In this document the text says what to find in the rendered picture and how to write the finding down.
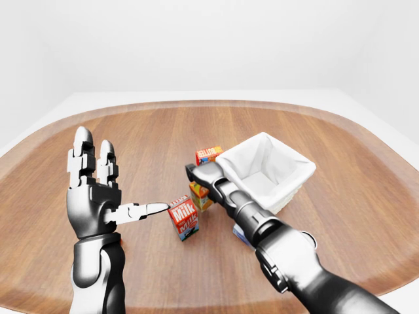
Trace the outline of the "orange red butter box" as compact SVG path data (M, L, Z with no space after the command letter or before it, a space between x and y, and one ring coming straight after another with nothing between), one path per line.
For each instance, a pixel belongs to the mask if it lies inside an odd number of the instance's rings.
M208 162L215 162L216 157L223 153L223 149L220 146L205 148L197 150L195 152L196 165L205 164Z

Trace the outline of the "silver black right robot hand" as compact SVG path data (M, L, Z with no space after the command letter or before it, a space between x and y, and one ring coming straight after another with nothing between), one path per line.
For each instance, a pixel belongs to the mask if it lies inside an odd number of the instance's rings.
M218 164L188 164L185 169L188 179L207 188L210 199L224 207L241 227L256 248L266 278L277 291L307 293L319 287L323 268L312 244L300 231L263 209L228 180Z

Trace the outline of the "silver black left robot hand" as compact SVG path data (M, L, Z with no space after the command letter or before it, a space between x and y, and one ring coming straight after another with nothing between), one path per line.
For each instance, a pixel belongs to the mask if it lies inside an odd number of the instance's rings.
M118 165L113 145L102 141L100 158L95 158L91 132L78 127L73 148L68 152L67 215L78 239L112 233L120 224L166 211L167 203L121 204Z

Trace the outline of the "red white milk carton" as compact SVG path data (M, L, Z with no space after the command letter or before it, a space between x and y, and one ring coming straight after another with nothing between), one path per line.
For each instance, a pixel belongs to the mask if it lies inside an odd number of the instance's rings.
M190 196L171 202L168 213L181 241L199 231L198 213Z

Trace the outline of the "orange juice carton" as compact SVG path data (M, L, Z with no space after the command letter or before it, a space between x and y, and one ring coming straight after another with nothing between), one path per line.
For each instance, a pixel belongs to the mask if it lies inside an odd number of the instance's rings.
M195 206L201 210L201 212L206 211L212 204L213 201L209 198L209 190L195 181L189 184L191 190L191 199Z

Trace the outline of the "white cloth-lined basket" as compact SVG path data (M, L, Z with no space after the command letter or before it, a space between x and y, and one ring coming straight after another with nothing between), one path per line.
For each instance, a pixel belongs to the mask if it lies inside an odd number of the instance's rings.
M265 132L222 153L216 162L225 177L274 214L316 170L314 162Z

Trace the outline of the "white blue box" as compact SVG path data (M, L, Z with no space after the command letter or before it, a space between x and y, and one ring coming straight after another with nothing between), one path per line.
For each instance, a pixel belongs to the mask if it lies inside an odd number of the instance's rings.
M252 251L255 251L254 246L247 240L245 237L244 231L240 228L238 224L235 224L232 229L233 234L245 243Z

